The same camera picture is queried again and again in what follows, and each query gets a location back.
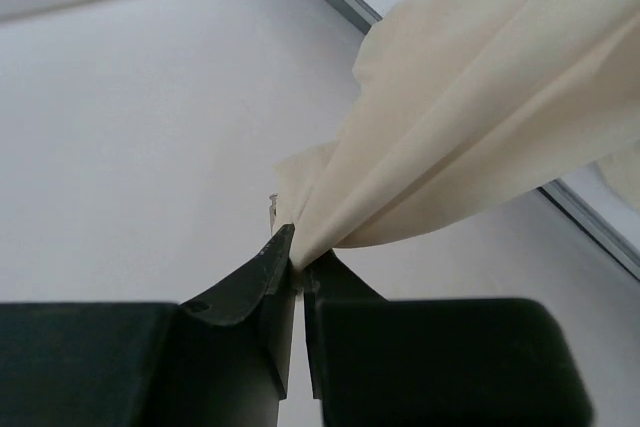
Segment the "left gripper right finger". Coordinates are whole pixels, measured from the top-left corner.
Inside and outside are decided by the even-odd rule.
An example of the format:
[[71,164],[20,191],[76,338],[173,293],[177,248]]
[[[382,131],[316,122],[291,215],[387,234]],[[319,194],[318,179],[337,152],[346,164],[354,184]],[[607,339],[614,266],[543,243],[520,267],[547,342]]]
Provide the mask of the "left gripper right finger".
[[330,250],[309,264],[302,273],[305,301],[385,301]]

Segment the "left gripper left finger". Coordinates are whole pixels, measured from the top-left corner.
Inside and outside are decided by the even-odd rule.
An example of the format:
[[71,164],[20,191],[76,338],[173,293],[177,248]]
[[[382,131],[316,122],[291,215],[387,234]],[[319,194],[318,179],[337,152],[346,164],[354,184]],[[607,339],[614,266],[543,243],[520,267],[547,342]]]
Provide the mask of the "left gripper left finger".
[[294,232],[293,224],[285,224],[253,258],[180,308],[209,326],[241,324],[287,276]]

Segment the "beige trousers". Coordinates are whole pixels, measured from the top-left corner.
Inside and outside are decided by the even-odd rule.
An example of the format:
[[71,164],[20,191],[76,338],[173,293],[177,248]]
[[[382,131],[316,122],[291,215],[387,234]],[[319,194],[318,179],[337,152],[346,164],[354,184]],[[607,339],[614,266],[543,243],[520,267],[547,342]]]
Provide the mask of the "beige trousers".
[[336,138],[277,168],[303,269],[430,233],[639,138],[639,0],[404,0]]

